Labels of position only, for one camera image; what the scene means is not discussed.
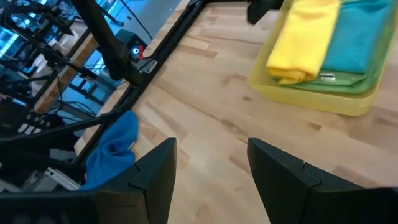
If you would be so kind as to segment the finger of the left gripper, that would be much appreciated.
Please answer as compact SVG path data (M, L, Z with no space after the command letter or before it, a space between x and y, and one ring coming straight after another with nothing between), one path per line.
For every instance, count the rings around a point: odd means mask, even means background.
M256 24L268 11L279 10L284 0L249 0L247 21Z

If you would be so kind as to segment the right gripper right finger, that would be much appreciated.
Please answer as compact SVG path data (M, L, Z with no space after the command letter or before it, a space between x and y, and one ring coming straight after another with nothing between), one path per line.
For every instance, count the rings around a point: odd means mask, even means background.
M248 161L271 224L398 224L398 187L361 187L258 138Z

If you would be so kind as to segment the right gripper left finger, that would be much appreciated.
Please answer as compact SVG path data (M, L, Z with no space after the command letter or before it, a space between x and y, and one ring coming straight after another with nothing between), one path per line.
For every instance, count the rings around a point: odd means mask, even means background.
M167 224L176 166L167 138L94 190L0 194L0 224Z

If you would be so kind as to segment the yellow microfiber towel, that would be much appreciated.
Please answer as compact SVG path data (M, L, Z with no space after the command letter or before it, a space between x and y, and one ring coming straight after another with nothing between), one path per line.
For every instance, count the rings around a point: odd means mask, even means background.
M266 70L282 85L317 77L326 57L340 0L293 0Z

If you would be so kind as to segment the blue microfiber towel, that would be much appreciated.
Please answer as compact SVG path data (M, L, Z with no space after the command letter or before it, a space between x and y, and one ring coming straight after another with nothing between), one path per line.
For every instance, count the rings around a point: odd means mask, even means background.
M130 147L137 141L139 124L133 111L125 112L100 138L86 160L86 182L81 190L92 190L133 165Z

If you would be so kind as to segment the yellow translucent plastic bin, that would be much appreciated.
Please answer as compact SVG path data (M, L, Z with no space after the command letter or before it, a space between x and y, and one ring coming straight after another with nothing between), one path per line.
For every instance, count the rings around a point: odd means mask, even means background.
M347 116L361 116L365 114L374 103L385 74L386 61L389 58L390 49L394 45L393 39L396 35L398 9L395 11L394 17L391 19L391 24L388 26L386 43L381 46L379 51L381 58L376 67L376 80L373 81L373 86L367 91L358 94L329 93L282 87L266 72L266 60L271 54L272 47L276 43L293 1L284 1L279 15L274 22L274 26L254 62L253 69L248 75L249 84L254 90L271 101Z

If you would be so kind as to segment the teal microfiber towel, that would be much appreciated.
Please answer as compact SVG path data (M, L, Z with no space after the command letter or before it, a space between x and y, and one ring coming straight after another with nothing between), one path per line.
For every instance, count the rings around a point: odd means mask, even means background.
M364 73L393 0L343 0L322 70Z

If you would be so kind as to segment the green microfiber towel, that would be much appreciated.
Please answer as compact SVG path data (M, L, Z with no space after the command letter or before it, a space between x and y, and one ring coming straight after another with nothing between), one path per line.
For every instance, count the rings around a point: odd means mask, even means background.
M371 88L373 86L373 81L376 80L376 67L381 58L379 51L381 46L386 43L386 33L389 29L388 26L391 24L391 19L394 17L394 13L396 11L395 0L393 0L393 3L394 11L380 33L376 42L376 48L374 49L364 73L336 72L331 70L322 70L321 67L315 79L287 86L303 90L335 93L363 93Z

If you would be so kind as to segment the wooden background table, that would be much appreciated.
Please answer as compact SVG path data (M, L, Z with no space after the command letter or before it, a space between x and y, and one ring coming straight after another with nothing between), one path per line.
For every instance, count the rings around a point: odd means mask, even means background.
M72 63L82 66L88 60L89 56L96 50L97 41L92 34L88 34L83 38L83 42L78 46L77 50L71 57ZM62 68L59 72L55 72L54 80L47 80L42 86L36 86L34 90L38 90L35 96L38 100L35 102L33 110L36 113L46 113L57 101L60 95L65 91L71 81L76 77L77 71L69 66Z

